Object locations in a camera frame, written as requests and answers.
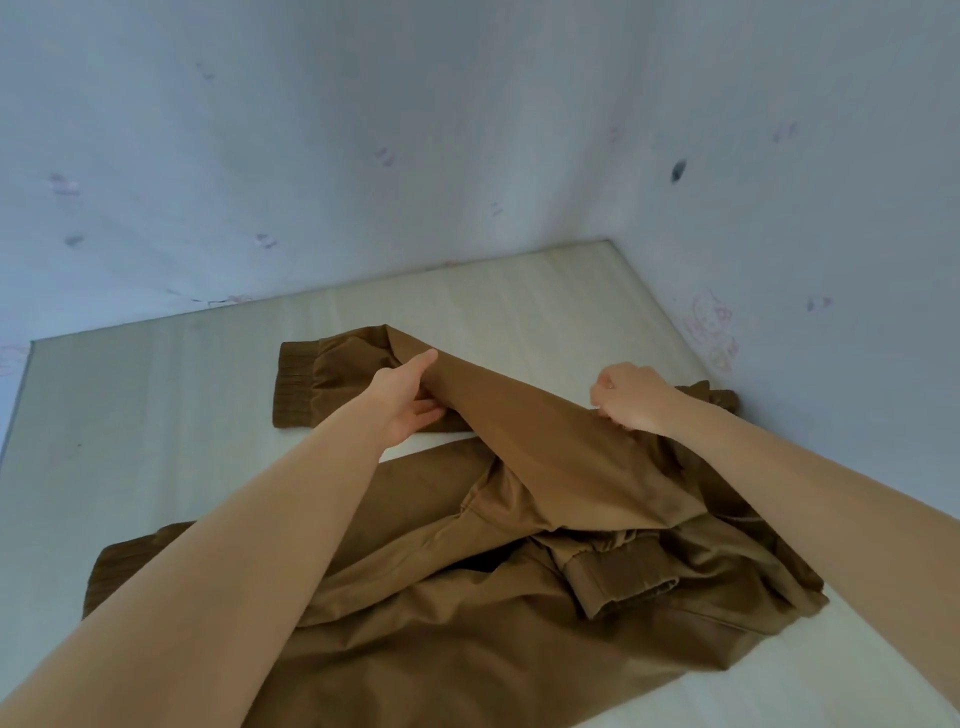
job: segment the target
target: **right arm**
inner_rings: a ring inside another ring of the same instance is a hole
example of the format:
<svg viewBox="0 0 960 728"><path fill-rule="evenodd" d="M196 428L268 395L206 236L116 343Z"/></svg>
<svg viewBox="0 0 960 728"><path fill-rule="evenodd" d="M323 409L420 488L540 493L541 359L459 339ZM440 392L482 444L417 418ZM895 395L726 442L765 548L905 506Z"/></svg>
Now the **right arm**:
<svg viewBox="0 0 960 728"><path fill-rule="evenodd" d="M608 367L590 398L620 425L703 457L960 709L960 522L695 400L650 367Z"/></svg>

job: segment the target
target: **left arm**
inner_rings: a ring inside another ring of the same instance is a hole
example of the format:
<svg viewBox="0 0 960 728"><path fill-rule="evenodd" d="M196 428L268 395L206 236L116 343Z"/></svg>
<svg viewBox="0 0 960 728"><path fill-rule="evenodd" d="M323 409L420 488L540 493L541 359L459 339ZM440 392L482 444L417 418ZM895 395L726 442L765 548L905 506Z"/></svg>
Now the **left arm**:
<svg viewBox="0 0 960 728"><path fill-rule="evenodd" d="M239 726L383 450L444 411L431 350L393 370L197 521L0 703L18 728Z"/></svg>

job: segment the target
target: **hand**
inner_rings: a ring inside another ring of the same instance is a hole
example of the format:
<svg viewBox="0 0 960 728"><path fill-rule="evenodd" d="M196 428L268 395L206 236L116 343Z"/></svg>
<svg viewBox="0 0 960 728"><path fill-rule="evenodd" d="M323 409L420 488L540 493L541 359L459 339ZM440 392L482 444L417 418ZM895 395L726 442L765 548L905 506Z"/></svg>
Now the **hand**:
<svg viewBox="0 0 960 728"><path fill-rule="evenodd" d="M627 429L667 434L686 395L674 389L653 367L629 362L607 367L590 387L590 402L600 414Z"/></svg>
<svg viewBox="0 0 960 728"><path fill-rule="evenodd" d="M446 412L436 400L425 399L420 378L437 361L436 349L419 353L396 369L381 369L362 397L374 400L387 418L384 448L399 445L414 432L437 422Z"/></svg>

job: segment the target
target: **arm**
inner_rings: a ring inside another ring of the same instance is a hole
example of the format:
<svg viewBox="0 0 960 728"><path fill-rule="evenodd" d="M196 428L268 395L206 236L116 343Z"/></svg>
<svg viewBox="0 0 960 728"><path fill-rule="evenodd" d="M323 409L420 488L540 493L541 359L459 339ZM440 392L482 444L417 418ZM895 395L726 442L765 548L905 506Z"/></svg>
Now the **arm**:
<svg viewBox="0 0 960 728"><path fill-rule="evenodd" d="M195 523L11 695L0 725L239 726L323 577L384 448L440 419L431 350Z"/></svg>
<svg viewBox="0 0 960 728"><path fill-rule="evenodd" d="M688 397L649 367L608 367L590 398L620 425L709 462L960 708L960 522Z"/></svg>

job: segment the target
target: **brown fabric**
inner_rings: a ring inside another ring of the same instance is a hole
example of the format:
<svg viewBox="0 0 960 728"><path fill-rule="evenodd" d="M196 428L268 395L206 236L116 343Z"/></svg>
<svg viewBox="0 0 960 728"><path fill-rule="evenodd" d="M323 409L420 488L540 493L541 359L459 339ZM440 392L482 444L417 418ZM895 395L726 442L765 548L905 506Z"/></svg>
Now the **brown fabric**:
<svg viewBox="0 0 960 728"><path fill-rule="evenodd" d="M314 425L425 349L390 327L284 344L274 423ZM379 466L249 728L561 728L725 669L827 602L689 450L448 354L425 384L454 410L440 428L479 438ZM105 549L84 612L171 533Z"/></svg>

